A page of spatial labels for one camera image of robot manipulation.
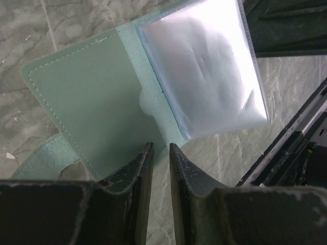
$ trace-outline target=stitching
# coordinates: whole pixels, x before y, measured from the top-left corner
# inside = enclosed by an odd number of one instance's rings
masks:
[[[55,59],[55,60],[52,60],[52,61],[49,62],[49,63],[46,63],[46,64],[44,64],[44,65],[41,65],[41,66],[39,66],[39,67],[36,67],[36,68],[34,68],[33,70],[31,70],[31,71],[28,73],[28,78],[29,78],[29,80],[31,81],[32,85],[34,86],[35,90],[38,92],[39,96],[42,98],[42,100],[43,100],[43,101],[45,102],[45,104],[48,106],[48,108],[50,109],[51,113],[52,113],[52,114],[55,116],[55,118],[58,120],[59,124],[62,126],[62,128],[64,129],[64,131],[66,132],[66,134],[67,134],[67,135],[70,137],[70,139],[73,141],[75,147],[78,149],[78,151],[79,151],[79,152],[81,153],[81,155],[84,157],[84,159],[85,159],[85,161],[87,162],[87,164],[88,164],[88,165],[93,169],[93,171],[94,171],[94,173],[97,175],[97,177],[100,177],[99,174],[97,173],[97,171],[94,169],[94,167],[92,166],[92,164],[91,164],[91,163],[89,162],[89,160],[86,158],[86,156],[84,155],[84,153],[82,152],[82,150],[79,148],[79,146],[78,146],[78,145],[76,144],[76,142],[73,140],[71,134],[68,132],[68,130],[67,130],[67,129],[65,128],[65,126],[62,124],[62,122],[61,122],[60,119],[57,117],[57,115],[55,114],[55,112],[53,111],[53,109],[51,108],[51,106],[49,105],[49,103],[45,100],[45,98],[43,97],[43,95],[41,94],[41,92],[39,91],[39,89],[36,87],[35,83],[32,81],[32,79],[31,79],[31,73],[34,72],[34,71],[37,70],[37,69],[40,69],[40,68],[45,67],[45,66],[47,66],[47,65],[50,65],[50,64],[52,64],[52,63],[54,63],[54,62],[56,62],[56,61],[58,61],[58,60],[60,60],[60,59],[63,59],[63,58],[65,58],[65,57],[67,57],[67,56],[70,56],[70,55],[72,55],[72,54],[74,54],[74,53],[76,53],[76,52],[79,52],[79,51],[81,51],[81,50],[84,50],[84,49],[86,49],[86,48],[88,48],[88,47],[90,47],[90,46],[92,46],[92,45],[100,44],[101,42],[107,40],[107,39],[110,38],[110,37],[113,37],[113,36],[117,35],[118,33],[115,33],[115,34],[113,34],[113,35],[111,35],[111,36],[107,36],[107,37],[105,37],[105,38],[103,38],[103,39],[101,39],[101,40],[96,40],[95,42],[93,42],[93,43],[91,43],[91,44],[89,44],[89,45],[87,45],[87,46],[85,46],[85,47],[79,48],[78,50],[75,50],[75,51],[73,51],[72,53],[69,53],[69,54],[67,54],[67,55],[61,56],[60,58],[57,58],[57,59]]]

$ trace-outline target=marble floor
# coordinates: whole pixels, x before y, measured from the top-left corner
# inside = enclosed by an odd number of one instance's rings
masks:
[[[1,179],[11,177],[32,150],[58,132],[21,79],[22,65],[169,2],[174,1],[0,0]],[[229,186],[327,77],[326,56],[264,58],[258,63],[272,124],[190,141],[182,148],[190,160]],[[147,244],[175,244],[167,162],[153,174]]]

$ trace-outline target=leather cover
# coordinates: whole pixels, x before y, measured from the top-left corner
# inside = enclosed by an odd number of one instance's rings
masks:
[[[137,58],[131,55],[145,54],[135,32],[139,22],[111,29],[21,69],[30,90],[96,180],[133,159],[146,142],[154,143],[157,163],[168,156],[169,142],[180,146],[186,142],[149,61],[144,59],[144,65],[138,64],[143,70],[135,71]],[[140,50],[127,52],[128,43],[139,43]],[[158,104],[157,100],[162,105],[145,113],[144,108]]]

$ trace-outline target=mint green leather wallet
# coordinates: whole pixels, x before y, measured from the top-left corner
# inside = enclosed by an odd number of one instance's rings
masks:
[[[169,143],[186,143],[135,30],[177,5],[21,69],[30,90],[96,180],[133,159],[146,142],[154,142],[156,163],[168,155]]]

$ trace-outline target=gray marble surface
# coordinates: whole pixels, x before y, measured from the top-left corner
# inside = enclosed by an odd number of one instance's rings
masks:
[[[0,178],[9,178],[32,150],[58,132],[21,79],[21,66],[169,2],[174,1],[0,0]],[[258,63],[272,124],[190,141],[182,148],[190,160],[230,186],[327,77],[326,56],[258,59]],[[175,244],[167,162],[154,170],[147,240],[147,244]]]

